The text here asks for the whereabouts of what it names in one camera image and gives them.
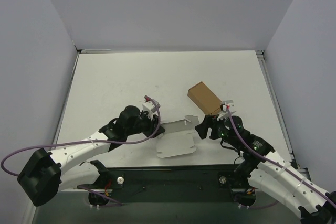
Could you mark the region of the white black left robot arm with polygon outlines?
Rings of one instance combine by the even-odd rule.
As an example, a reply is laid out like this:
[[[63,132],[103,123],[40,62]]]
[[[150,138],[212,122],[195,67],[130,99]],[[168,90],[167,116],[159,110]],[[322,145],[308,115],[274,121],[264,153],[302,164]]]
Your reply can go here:
[[[144,134],[146,140],[164,133],[161,127],[160,105],[146,101],[142,109],[129,105],[117,118],[112,119],[88,138],[65,144],[47,151],[40,147],[34,151],[17,181],[34,206],[49,202],[65,186],[61,179],[67,171],[100,154],[127,145],[127,138]]]

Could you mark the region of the white paper box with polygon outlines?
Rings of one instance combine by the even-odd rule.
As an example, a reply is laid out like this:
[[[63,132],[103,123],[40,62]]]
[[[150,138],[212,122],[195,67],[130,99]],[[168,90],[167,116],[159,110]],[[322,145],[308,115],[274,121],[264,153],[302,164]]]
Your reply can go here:
[[[194,115],[186,115],[184,119],[165,122],[165,132],[157,137],[156,151],[158,158],[171,158],[192,154],[197,150],[200,137],[195,131],[199,119]]]

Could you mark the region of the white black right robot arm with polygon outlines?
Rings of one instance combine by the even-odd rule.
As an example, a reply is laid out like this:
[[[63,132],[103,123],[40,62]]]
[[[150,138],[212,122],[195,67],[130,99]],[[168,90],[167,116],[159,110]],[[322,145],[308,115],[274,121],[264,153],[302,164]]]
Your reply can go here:
[[[201,139],[220,139],[232,146],[243,158],[236,177],[286,206],[301,223],[335,223],[335,192],[298,172],[268,142],[245,129],[240,117],[206,115],[195,130]]]

